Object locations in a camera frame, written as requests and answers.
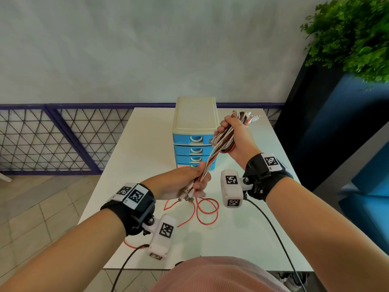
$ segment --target forearm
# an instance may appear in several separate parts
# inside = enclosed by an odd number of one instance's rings
[[[125,236],[112,211],[99,211],[27,264],[0,292],[84,291]]]
[[[266,204],[328,291],[383,291],[389,257],[350,221],[290,178]]]

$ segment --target metal bolt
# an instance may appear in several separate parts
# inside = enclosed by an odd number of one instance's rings
[[[153,225],[154,224],[154,217],[149,217],[149,219],[147,221],[147,224],[148,225]]]

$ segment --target pink shirt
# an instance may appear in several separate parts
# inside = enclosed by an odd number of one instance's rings
[[[236,257],[197,257],[164,275],[151,292],[289,292],[275,277]]]

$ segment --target black wrist strap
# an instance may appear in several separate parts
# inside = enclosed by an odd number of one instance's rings
[[[285,166],[274,155],[257,154],[246,165],[243,177],[247,177],[253,184],[247,191],[249,196],[266,201],[267,195],[283,178],[293,176],[286,171]]]
[[[119,217],[126,235],[137,235],[143,231],[142,222],[154,213],[155,199],[146,186],[126,184],[100,208],[103,209],[110,209]]]

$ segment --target white drawer handle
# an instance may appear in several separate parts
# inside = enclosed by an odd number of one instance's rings
[[[198,153],[200,153],[202,151],[203,151],[203,149],[198,149],[198,150],[191,149],[191,152],[194,153],[194,154],[198,154]]]
[[[203,137],[202,136],[200,136],[199,138],[197,138],[198,136],[195,136],[196,137],[196,139],[193,139],[193,137],[189,137],[189,139],[191,140],[191,141],[193,141],[193,142],[200,142],[200,141],[202,141],[203,140]]]
[[[192,158],[191,157],[191,161],[193,162],[200,162],[202,158]]]

